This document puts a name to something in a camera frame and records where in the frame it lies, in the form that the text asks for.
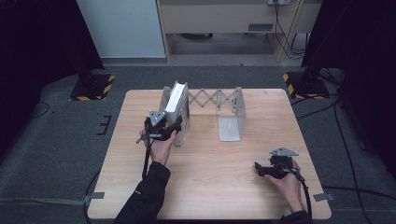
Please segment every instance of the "open book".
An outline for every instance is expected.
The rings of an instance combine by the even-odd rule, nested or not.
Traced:
[[[189,110],[189,88],[187,82],[180,84],[177,81],[169,96],[169,101],[165,107],[165,116],[167,125],[175,123],[177,117],[181,115],[181,131],[178,132],[175,146],[180,147],[186,140],[187,130],[190,123],[190,110]]]

